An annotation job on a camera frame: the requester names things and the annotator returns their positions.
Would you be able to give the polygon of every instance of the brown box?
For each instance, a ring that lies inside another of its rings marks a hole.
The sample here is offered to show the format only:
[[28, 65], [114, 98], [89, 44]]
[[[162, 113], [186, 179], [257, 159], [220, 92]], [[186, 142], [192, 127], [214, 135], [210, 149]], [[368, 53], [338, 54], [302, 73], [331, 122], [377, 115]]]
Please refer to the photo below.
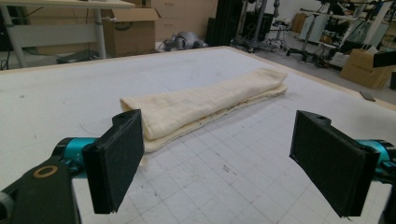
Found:
[[373, 68], [374, 55], [353, 49], [340, 77], [371, 89], [383, 88], [396, 66]]
[[155, 51], [154, 22], [160, 18], [155, 8], [136, 6], [130, 9], [102, 10], [106, 53], [112, 57], [148, 54]]
[[297, 13], [294, 16], [293, 23], [291, 24], [291, 30], [296, 33], [300, 33], [303, 30], [306, 15], [304, 13]]

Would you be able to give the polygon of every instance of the table surface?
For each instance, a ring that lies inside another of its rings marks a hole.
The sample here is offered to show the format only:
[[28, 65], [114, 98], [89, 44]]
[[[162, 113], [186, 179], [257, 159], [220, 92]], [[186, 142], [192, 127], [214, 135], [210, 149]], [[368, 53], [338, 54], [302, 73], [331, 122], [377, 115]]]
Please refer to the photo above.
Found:
[[289, 158], [291, 136], [299, 109], [332, 119], [352, 138], [396, 144], [392, 106], [230, 48], [1, 72], [0, 189], [63, 138], [102, 135], [121, 97], [210, 85], [260, 67], [288, 72], [287, 93], [148, 154], [117, 214], [95, 215], [87, 181], [73, 180], [83, 223], [376, 223], [390, 186], [373, 182], [362, 216], [340, 219]]
[[130, 8], [134, 4], [123, 1], [79, 1], [79, 0], [0, 0], [0, 6], [14, 7], [83, 7], [83, 8]]

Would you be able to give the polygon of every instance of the wire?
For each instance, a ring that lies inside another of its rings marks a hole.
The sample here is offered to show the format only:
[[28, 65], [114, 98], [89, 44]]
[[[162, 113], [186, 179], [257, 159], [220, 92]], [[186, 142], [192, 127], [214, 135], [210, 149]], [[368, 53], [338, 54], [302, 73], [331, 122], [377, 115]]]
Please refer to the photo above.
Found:
[[26, 17], [28, 17], [28, 16], [34, 14], [35, 12], [37, 12], [38, 10], [40, 10], [40, 9], [42, 9], [42, 8], [43, 8], [43, 7], [39, 7], [38, 9], [34, 10], [33, 12], [31, 12], [31, 13], [29, 13], [29, 14], [27, 14], [27, 15], [24, 15], [23, 17], [26, 18]]
[[155, 51], [160, 52], [160, 48], [161, 48], [162, 45], [165, 44], [165, 41], [166, 41], [166, 40], [164, 40], [164, 41], [160, 44], [160, 46], [158, 46], [158, 48], [155, 49]]
[[9, 69], [9, 54], [11, 53], [11, 50], [9, 49], [8, 50], [8, 54], [7, 54], [7, 58], [6, 59], [4, 59], [4, 60], [2, 60], [1, 62], [0, 62], [0, 70], [5, 70], [5, 69]]

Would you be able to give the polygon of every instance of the cloth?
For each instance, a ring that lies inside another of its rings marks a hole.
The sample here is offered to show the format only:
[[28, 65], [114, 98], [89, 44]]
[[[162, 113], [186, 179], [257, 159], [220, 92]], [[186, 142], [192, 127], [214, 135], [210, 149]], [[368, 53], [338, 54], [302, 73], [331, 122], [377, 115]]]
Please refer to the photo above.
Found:
[[142, 110], [145, 148], [152, 152], [237, 108], [282, 94], [286, 76], [261, 68], [211, 86], [124, 97], [120, 103], [124, 111]]

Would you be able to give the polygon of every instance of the folded towel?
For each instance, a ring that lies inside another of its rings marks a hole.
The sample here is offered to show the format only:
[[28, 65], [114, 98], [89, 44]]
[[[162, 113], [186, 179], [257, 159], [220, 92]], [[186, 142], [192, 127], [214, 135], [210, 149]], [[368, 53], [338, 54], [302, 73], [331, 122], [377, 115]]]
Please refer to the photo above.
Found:
[[236, 108], [286, 91], [287, 74], [261, 68], [220, 83], [182, 91], [121, 98], [124, 111], [142, 110], [146, 152], [202, 127]]

